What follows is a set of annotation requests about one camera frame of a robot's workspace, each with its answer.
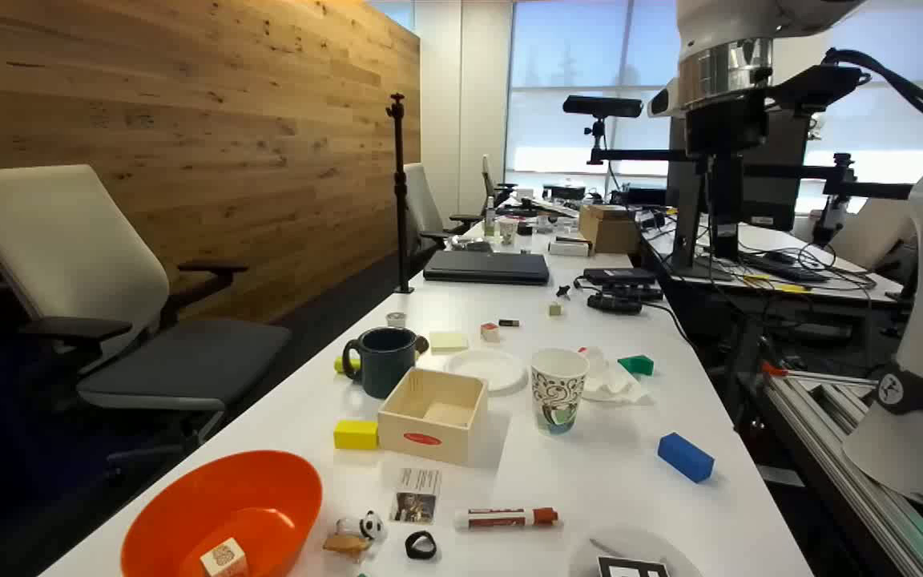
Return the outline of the blue rectangular block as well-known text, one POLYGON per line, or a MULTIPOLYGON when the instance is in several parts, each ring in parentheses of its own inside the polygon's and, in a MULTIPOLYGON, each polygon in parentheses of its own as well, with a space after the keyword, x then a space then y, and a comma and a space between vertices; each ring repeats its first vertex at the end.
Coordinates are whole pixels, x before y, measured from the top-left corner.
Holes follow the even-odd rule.
POLYGON ((714 467, 714 459, 679 432, 667 432, 657 443, 657 455, 696 485, 707 482, 714 467))

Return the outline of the dark blue mug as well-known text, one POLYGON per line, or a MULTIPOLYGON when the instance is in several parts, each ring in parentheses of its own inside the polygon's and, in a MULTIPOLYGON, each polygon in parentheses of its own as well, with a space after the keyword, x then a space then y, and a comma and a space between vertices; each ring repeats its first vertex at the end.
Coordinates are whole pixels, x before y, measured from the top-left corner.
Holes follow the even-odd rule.
POLYGON ((367 398, 388 398, 425 349, 428 338, 407 328, 375 328, 343 346, 343 374, 367 398))

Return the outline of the patterned paper cup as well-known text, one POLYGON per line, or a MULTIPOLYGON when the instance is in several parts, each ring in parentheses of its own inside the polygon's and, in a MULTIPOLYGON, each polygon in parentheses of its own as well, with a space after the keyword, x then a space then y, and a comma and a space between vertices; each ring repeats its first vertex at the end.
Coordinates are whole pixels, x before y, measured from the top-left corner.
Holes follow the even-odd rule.
POLYGON ((533 355, 533 404, 549 432, 568 432, 578 420, 589 365, 572 349, 537 349, 533 355))

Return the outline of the yellow sticky note pad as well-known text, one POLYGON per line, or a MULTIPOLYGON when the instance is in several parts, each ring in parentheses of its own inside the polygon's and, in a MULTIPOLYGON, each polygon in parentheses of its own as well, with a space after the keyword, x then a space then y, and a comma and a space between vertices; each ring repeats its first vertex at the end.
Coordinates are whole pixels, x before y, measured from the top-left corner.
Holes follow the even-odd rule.
POLYGON ((428 333, 425 338, 433 351, 461 351, 468 346, 463 333, 457 331, 439 331, 439 333, 428 333))

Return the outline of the small photo card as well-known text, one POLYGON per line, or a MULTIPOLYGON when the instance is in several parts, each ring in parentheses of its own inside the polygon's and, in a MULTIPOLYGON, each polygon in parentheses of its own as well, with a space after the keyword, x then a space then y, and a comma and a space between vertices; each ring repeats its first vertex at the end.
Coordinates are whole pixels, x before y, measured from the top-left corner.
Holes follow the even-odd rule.
POLYGON ((436 497, 433 493, 396 493, 394 497, 394 523, 428 523, 436 515, 436 497))

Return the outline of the orange plastic bowl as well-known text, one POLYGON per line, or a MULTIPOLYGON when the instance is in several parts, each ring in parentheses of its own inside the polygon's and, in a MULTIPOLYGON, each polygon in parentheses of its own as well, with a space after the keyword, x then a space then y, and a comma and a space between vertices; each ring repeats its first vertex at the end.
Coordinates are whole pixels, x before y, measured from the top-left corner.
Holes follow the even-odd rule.
POLYGON ((233 539, 240 577, 291 577, 325 501, 319 474, 296 453, 254 449, 204 462, 166 485, 123 539, 123 577, 207 577, 202 554, 233 539))

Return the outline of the wooden open box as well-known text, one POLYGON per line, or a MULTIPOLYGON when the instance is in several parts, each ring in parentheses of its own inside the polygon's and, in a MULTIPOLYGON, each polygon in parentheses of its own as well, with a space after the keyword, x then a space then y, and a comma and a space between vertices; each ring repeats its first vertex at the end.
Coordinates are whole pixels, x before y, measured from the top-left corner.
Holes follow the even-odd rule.
POLYGON ((377 446, 417 459, 473 464, 484 453, 479 378, 410 368, 377 409, 377 446))

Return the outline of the cardboard box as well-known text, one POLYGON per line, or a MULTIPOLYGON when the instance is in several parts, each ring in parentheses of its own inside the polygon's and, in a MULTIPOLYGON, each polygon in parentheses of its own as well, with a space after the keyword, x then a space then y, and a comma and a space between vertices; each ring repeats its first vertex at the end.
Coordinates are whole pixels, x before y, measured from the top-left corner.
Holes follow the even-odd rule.
POLYGON ((596 254, 638 254, 640 227, 631 211, 614 206, 585 206, 579 211, 579 233, 596 254))

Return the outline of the white office chair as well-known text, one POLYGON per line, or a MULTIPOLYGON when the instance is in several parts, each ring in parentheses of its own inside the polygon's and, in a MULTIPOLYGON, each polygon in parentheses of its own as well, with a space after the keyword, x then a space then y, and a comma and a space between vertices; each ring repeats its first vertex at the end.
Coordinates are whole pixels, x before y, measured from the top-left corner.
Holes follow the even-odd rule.
POLYGON ((287 346, 272 324, 162 324, 169 275, 88 163, 0 168, 0 270, 40 333, 88 335, 77 398, 103 409, 225 409, 287 346))

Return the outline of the white plastic plate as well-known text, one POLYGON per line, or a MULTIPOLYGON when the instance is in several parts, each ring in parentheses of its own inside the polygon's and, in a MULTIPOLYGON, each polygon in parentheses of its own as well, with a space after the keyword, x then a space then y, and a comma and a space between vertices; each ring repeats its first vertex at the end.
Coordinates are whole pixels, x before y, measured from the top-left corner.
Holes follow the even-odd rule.
POLYGON ((524 365, 498 349, 468 349, 446 362, 453 374, 479 378, 491 394, 511 394, 524 385, 524 365))

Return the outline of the red white marker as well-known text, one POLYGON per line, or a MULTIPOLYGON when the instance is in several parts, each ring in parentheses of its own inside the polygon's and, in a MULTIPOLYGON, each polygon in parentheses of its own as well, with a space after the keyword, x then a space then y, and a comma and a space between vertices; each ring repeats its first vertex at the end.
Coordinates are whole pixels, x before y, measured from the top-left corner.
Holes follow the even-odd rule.
POLYGON ((457 529, 553 529, 561 513, 553 505, 484 505, 457 513, 457 529))

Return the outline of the small soccer ball toy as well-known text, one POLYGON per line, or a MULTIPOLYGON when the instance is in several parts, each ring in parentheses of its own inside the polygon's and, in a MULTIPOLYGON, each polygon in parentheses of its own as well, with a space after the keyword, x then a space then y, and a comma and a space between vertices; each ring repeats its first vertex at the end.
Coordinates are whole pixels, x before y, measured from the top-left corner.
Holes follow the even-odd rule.
POLYGON ((360 519, 360 531, 363 539, 367 540, 380 540, 385 539, 385 523, 375 509, 367 509, 363 519, 360 519))

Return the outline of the closed dark laptop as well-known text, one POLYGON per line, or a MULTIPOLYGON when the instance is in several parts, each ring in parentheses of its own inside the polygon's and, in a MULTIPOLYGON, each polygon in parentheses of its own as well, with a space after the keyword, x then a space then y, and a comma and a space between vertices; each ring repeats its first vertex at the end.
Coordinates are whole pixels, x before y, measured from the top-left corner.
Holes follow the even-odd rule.
POLYGON ((537 254, 436 249, 422 275, 436 283, 545 285, 549 264, 537 254))

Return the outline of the yellow rectangular block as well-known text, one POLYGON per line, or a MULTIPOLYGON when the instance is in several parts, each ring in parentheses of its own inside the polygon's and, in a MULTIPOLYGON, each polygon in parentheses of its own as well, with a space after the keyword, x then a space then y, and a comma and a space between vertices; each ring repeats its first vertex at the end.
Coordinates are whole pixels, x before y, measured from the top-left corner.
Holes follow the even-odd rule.
POLYGON ((341 420, 333 426, 337 449, 375 449, 377 446, 377 423, 375 420, 341 420))

